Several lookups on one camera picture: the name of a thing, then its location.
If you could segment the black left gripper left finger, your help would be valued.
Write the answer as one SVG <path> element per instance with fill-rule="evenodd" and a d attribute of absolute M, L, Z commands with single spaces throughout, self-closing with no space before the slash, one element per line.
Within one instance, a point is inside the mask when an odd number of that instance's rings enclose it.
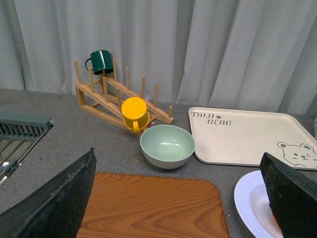
<path fill-rule="evenodd" d="M 94 149 L 0 216 L 2 238 L 74 238 L 96 172 Z"/>

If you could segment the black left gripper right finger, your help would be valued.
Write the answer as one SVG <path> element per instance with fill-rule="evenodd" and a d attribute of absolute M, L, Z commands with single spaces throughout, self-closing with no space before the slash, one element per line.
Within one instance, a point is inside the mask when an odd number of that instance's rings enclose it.
<path fill-rule="evenodd" d="M 269 206 L 285 238 L 317 236 L 317 183 L 265 152 L 260 170 Z"/>

